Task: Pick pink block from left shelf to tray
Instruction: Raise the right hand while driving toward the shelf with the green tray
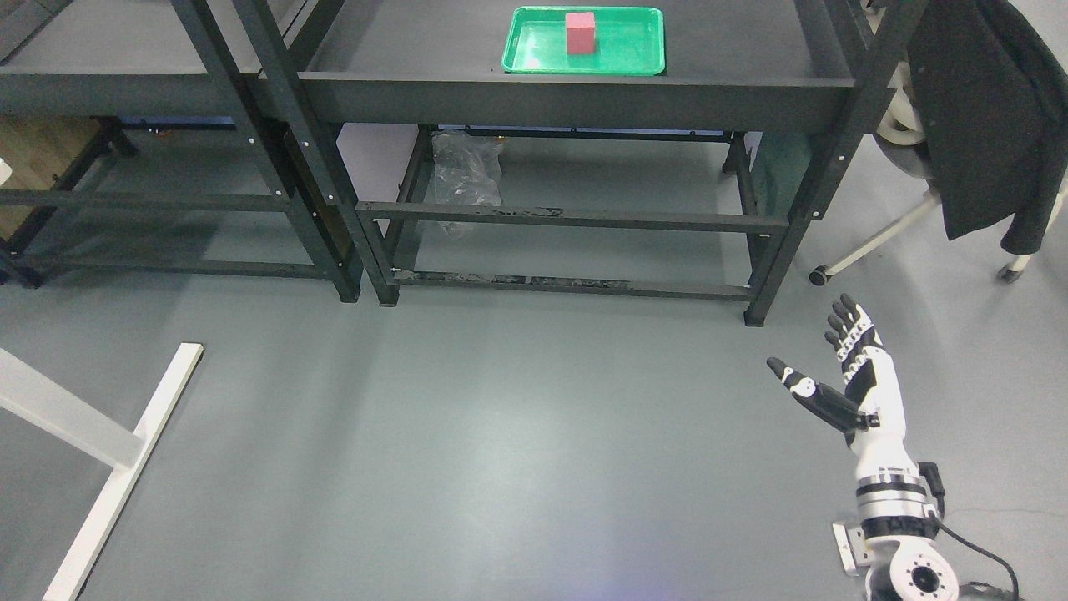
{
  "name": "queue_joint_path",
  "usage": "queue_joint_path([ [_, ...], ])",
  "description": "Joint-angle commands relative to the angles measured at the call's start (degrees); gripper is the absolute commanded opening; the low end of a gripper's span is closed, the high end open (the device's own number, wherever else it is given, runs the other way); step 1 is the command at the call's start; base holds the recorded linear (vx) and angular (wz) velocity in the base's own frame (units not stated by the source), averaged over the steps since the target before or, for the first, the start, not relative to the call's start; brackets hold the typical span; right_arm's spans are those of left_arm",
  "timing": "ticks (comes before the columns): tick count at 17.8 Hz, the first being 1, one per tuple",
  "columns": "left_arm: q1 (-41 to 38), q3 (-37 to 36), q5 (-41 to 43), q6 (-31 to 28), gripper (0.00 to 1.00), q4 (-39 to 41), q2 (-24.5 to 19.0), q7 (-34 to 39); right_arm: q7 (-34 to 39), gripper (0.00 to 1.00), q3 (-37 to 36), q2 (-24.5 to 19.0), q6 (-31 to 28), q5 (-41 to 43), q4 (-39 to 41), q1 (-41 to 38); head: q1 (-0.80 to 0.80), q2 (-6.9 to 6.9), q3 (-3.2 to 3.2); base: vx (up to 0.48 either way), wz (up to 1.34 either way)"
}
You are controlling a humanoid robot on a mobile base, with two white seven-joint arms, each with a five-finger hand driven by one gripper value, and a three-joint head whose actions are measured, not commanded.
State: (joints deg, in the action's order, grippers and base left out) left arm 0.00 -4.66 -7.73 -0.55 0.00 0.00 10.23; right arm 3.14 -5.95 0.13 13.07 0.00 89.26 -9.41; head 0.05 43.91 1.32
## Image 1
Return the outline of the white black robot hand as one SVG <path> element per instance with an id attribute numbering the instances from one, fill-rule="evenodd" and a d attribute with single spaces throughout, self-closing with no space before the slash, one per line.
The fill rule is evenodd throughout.
<path id="1" fill-rule="evenodd" d="M 797 371 L 778 357 L 767 358 L 767 366 L 794 400 L 844 434 L 847 448 L 858 458 L 857 479 L 918 476 L 918 464 L 904 447 L 907 425 L 895 364 L 871 316 L 854 298 L 842 294 L 827 321 L 824 341 L 831 343 L 839 362 L 842 391 Z"/>

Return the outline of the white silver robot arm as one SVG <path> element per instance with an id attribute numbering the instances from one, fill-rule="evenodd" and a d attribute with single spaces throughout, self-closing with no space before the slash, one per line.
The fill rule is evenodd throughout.
<path id="1" fill-rule="evenodd" d="M 844 573 L 863 581 L 864 600 L 957 600 L 960 583 L 934 547 L 945 486 L 934 462 L 918 474 L 862 477 L 859 521 L 832 525 Z"/>

